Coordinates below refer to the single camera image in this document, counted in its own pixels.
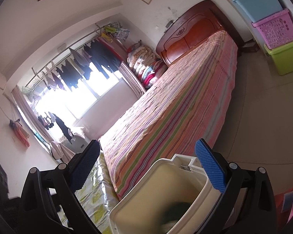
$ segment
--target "curtain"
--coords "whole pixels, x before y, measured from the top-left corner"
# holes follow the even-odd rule
[[[16,86],[12,90],[12,95],[17,105],[24,113],[30,125],[50,145],[52,154],[55,154],[53,155],[53,157],[56,160],[62,158],[63,162],[69,162],[75,153],[72,152],[69,148],[65,147],[64,145],[54,141],[53,137],[47,132],[45,127],[39,122],[37,116],[34,114],[33,110],[28,105],[26,99],[24,98],[18,86]]]
[[[51,142],[51,150],[56,160],[62,159],[64,163],[68,163],[75,155],[69,148],[57,142]]]
[[[48,143],[54,141],[52,136],[47,132],[45,127],[39,122],[37,116],[34,114],[33,110],[28,105],[27,101],[25,100],[22,92],[20,91],[19,87],[16,86],[12,90],[12,95],[19,106],[19,108],[24,113],[26,119],[30,123],[30,125],[41,135],[41,137]]]
[[[138,78],[130,70],[130,68],[126,66],[126,64],[122,62],[118,70],[123,75],[125,81],[128,83],[128,85],[138,98],[142,97],[143,94],[147,92],[138,80]]]

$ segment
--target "wooden headboard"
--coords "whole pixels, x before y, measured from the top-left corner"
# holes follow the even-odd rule
[[[227,31],[239,48],[243,46],[244,41],[222,11],[211,0],[202,1],[167,30],[159,41],[156,52],[169,66],[221,30]]]

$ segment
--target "plastic sheet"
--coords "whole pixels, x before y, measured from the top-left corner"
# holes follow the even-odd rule
[[[113,188],[103,152],[100,153],[84,186],[76,191],[75,195],[100,232],[111,234],[109,214],[119,203],[119,199]],[[63,210],[58,215],[62,224],[67,227],[67,218]]]

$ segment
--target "pink plastic basket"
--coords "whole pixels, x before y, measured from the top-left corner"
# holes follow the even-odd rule
[[[288,9],[252,23],[252,25],[259,30],[271,50],[293,41],[293,23]]]

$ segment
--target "blue gripper pad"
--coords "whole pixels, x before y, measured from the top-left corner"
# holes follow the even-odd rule
[[[70,169],[70,185],[72,193],[82,189],[86,179],[88,178],[94,164],[100,155],[100,143],[92,140],[80,154]]]
[[[225,174],[201,139],[195,143],[195,153],[213,187],[223,193],[226,188]]]

